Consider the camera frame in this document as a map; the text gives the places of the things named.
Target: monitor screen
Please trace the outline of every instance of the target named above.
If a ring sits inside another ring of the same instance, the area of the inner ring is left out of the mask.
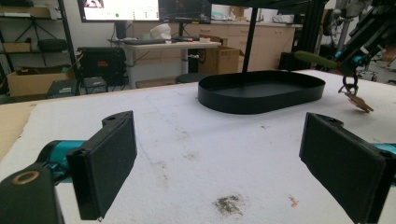
[[[158,21],[158,0],[78,0],[81,21]]]
[[[160,21],[210,23],[212,5],[207,0],[158,0]]]

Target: black tray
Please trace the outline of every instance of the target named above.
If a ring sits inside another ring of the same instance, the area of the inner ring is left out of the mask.
[[[321,98],[326,82],[287,71],[259,71],[205,77],[199,102],[230,114],[260,114]]]

